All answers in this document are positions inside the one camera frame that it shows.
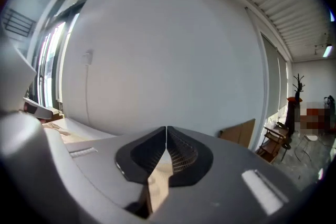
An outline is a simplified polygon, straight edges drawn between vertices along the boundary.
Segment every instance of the marble floor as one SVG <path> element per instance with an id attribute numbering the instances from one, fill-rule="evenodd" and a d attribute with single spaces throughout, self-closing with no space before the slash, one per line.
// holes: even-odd
<path id="1" fill-rule="evenodd" d="M 287 150 L 283 161 L 281 158 L 285 152 L 284 148 L 281 148 L 277 158 L 274 160 L 273 165 L 286 174 L 298 187 L 298 189 L 303 190 L 310 184 L 314 183 L 318 179 L 318 172 L 321 168 L 324 170 L 328 167 L 330 163 L 330 150 L 331 146 L 335 140 L 335 135 L 326 134 L 318 137 L 315 142 L 309 142 L 306 152 L 310 155 L 309 157 L 302 152 L 303 147 L 306 144 L 306 140 L 302 139 L 302 135 L 295 132 L 292 136 L 291 149 Z M 297 156 L 301 159 L 299 161 L 295 156 L 295 148 Z"/>

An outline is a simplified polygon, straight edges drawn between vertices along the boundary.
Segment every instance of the floor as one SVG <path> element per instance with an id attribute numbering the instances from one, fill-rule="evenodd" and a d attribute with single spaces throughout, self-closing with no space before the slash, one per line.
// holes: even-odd
<path id="1" fill-rule="evenodd" d="M 281 148 L 277 158 L 274 160 L 273 165 L 286 174 L 298 187 L 303 190 L 310 184 L 318 179 L 318 172 L 321 168 L 326 169 L 330 163 L 330 150 L 335 140 L 334 135 L 322 135 L 315 142 L 309 142 L 306 152 L 309 157 L 302 152 L 306 140 L 303 139 L 300 146 L 296 149 L 297 156 L 301 159 L 299 161 L 295 156 L 295 148 L 299 145 L 302 135 L 295 132 L 292 136 L 291 149 L 285 154 L 283 161 L 281 158 L 285 152 Z"/>

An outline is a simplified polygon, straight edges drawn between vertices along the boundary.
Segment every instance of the white stool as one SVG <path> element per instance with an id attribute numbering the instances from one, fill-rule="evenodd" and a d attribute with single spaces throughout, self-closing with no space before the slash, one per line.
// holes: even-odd
<path id="1" fill-rule="evenodd" d="M 299 159 L 298 155 L 296 155 L 296 150 L 297 150 L 297 148 L 300 146 L 300 144 L 301 144 L 301 142 L 302 142 L 302 140 L 303 140 L 304 138 L 306 139 L 306 144 L 305 144 L 305 146 L 304 146 L 303 149 L 302 149 L 302 157 L 301 157 L 301 158 L 303 158 L 303 155 L 306 153 L 306 155 L 309 157 L 309 159 L 310 159 L 310 161 L 311 161 L 311 158 L 310 158 L 309 154 L 306 152 L 306 150 L 307 150 L 307 148 L 308 148 L 308 144 L 309 144 L 309 142 L 315 142 L 315 141 L 317 141 L 318 137 L 317 137 L 316 135 L 306 135 L 306 134 L 305 134 L 305 135 L 303 136 L 303 138 L 301 139 L 300 143 L 298 144 L 298 146 L 295 148 L 294 153 L 295 153 L 296 158 L 297 158 L 299 161 L 301 161 L 301 160 Z"/>

